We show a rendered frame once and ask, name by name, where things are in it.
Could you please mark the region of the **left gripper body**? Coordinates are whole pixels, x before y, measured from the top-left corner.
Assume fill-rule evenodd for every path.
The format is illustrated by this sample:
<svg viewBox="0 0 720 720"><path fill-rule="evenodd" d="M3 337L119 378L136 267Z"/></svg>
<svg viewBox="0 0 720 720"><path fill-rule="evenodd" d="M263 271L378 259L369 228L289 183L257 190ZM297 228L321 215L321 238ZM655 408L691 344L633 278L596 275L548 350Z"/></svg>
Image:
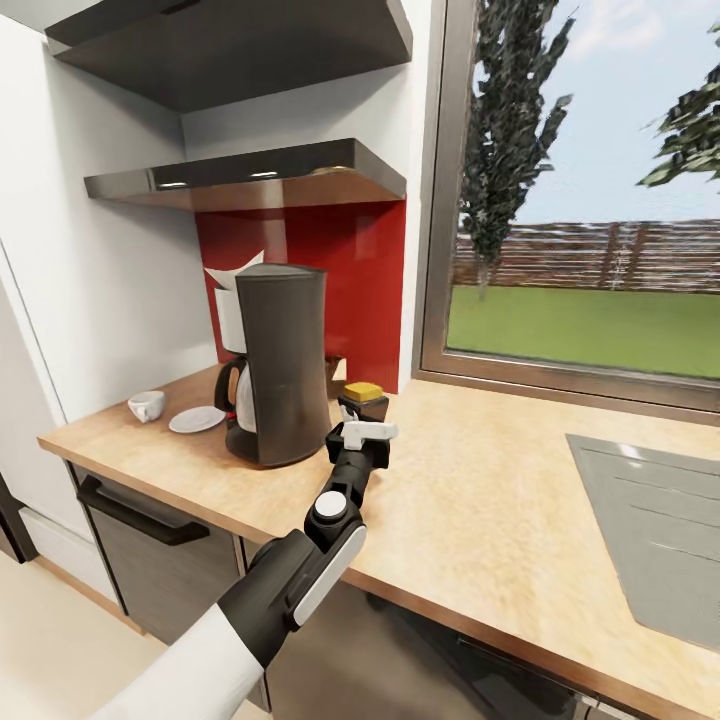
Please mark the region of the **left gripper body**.
<svg viewBox="0 0 720 720"><path fill-rule="evenodd" d="M374 468L388 469L389 466L389 441L380 439L368 439L360 450L347 450L344 448L344 437L330 436L327 442L329 462L334 469L342 465L356 467L369 476Z"/></svg>

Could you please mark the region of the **coffee cup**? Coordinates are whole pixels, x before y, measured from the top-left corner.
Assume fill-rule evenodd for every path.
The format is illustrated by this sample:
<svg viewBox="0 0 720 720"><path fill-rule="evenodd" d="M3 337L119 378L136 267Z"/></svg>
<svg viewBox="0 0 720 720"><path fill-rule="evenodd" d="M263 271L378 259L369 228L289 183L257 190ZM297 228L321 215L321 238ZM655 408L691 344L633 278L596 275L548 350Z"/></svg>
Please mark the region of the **coffee cup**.
<svg viewBox="0 0 720 720"><path fill-rule="evenodd" d="M165 408L165 394L162 391L149 391L129 399L132 412L143 422L158 419Z"/></svg>

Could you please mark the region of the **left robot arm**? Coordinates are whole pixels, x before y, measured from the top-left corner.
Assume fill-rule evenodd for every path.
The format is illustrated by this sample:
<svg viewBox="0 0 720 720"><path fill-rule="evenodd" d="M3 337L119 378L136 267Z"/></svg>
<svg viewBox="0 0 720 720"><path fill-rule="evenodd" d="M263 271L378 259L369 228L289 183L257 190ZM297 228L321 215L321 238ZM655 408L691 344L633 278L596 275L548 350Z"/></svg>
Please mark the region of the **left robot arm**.
<svg viewBox="0 0 720 720"><path fill-rule="evenodd" d="M231 720L255 683L365 544L374 468L388 469L395 423L344 419L326 437L334 465L304 520L263 545L248 574L142 674L86 720Z"/></svg>

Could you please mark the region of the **paper coffee filter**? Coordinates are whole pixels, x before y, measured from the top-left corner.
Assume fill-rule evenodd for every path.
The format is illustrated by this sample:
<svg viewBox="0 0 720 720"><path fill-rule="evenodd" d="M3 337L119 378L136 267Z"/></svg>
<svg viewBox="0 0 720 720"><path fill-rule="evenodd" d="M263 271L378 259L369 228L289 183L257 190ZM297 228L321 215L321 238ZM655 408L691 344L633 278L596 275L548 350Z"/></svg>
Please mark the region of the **paper coffee filter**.
<svg viewBox="0 0 720 720"><path fill-rule="evenodd" d="M261 251L261 253L259 253L259 255L257 255L251 262L247 263L244 267L241 267L240 269L235 269L234 271L219 271L209 268L206 268L206 270L209 275L211 275L215 280L217 280L219 282L219 285L222 285L227 291L237 291L235 275L237 275L237 273L240 273L241 271L244 271L247 267L250 267L251 265L262 263L264 256L264 251Z"/></svg>

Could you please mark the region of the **bottle of coffee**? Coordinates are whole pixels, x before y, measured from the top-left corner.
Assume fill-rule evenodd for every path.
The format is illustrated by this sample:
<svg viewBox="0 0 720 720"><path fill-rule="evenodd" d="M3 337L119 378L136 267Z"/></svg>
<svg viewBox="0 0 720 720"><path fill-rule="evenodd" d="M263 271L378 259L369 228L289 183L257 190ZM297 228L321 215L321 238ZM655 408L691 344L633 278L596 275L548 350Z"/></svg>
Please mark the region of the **bottle of coffee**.
<svg viewBox="0 0 720 720"><path fill-rule="evenodd" d="M368 381L346 385L338 402L345 425L353 421L385 423L389 397L380 385Z"/></svg>

